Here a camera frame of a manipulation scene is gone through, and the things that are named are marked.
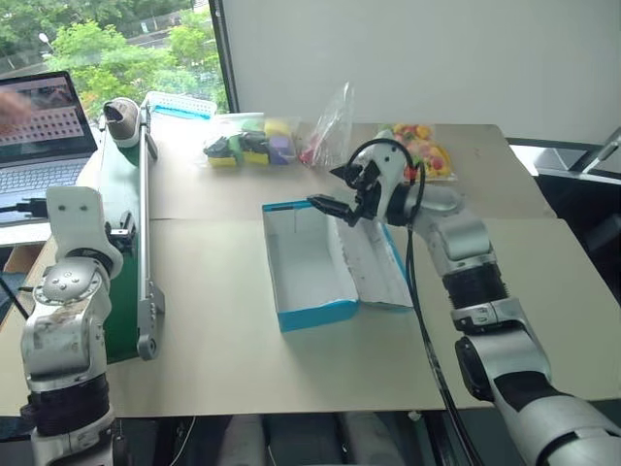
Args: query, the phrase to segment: laptop keyboard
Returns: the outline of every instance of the laptop keyboard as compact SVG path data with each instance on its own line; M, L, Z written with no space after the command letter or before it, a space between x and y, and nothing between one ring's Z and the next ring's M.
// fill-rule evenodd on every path
M84 162L71 162L24 170L0 172L0 194L18 191L45 190L49 186L71 186L84 166Z

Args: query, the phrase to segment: open box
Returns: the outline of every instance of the open box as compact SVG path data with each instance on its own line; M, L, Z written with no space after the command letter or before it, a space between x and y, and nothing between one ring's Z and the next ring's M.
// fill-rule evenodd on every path
M383 225L363 219L350 228L307 201L263 206L263 224L281 331L348 319L360 303L411 308Z

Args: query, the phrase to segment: black cord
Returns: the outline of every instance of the black cord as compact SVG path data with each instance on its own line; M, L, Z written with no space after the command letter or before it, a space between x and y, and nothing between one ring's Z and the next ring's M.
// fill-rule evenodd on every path
M2 286L2 289L4 289L4 292L7 293L7 296L9 296L9 299L13 301L13 304L16 305L16 308L19 310L19 313L23 316L23 318L28 320L30 315L26 312L23 306L21 306L21 303L17 300L16 296L13 294L13 292L11 291L11 289L9 288L9 286L7 285L7 283L4 281L4 279L1 276L0 276L0 286Z
M466 430L466 426L464 425L464 422L461 419L459 412L457 411L457 407L455 406L455 402L450 393L450 389L448 388L448 384L446 383L446 379L444 378L444 373L442 372L440 362L438 361L436 351L434 350L431 337L429 336L429 332L427 331L427 325L425 325L425 320L423 318L420 306L420 299L418 297L418 288L416 285L416 275L414 271L413 226L414 222L416 221L416 216L420 211L420 206L425 191L425 182L427 180L425 165L422 161L419 161L414 167L414 163L408 149L406 149L406 147L400 142L395 141L394 139L377 138L372 139L371 141L367 141L358 149L356 149L345 164L345 170L348 170L351 167L354 160L358 157L358 155L360 155L360 153L364 149L375 144L388 144L394 148L393 150L399 150L406 158L406 162L408 163L409 168L416 168L418 173L420 174L420 182L418 192L416 194L416 201L409 215L408 245L406 247L406 281L408 284L409 297L411 299L414 312L416 313L416 317L418 318L418 325L420 326L420 333L422 335L423 343L425 345L427 359L429 360L429 365L431 366L432 373L434 374L436 386L438 387L438 391L440 392L440 396L442 398L444 406L446 407L446 411L448 412L451 425L453 426L453 429L457 434L457 438L462 447L462 450L464 451L464 454L468 459L468 462L471 465L479 466L482 465L483 462L478 455L478 452L474 447L473 441L471 440L470 435ZM355 186L350 185L350 181L347 179L347 177L345 177L345 182L347 183L347 185L355 189ZM410 179L409 184L414 185L414 183L415 179Z

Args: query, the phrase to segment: white wall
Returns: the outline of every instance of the white wall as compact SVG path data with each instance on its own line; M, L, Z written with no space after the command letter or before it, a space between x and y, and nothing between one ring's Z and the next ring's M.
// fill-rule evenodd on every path
M226 0L243 111L496 123L601 143L621 123L619 0Z

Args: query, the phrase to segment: laptop screen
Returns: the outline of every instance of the laptop screen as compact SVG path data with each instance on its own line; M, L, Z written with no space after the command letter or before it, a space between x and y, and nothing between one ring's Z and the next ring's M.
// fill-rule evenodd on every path
M0 166L97 150L67 72L2 80L0 92L19 94L30 106L28 116L3 116Z

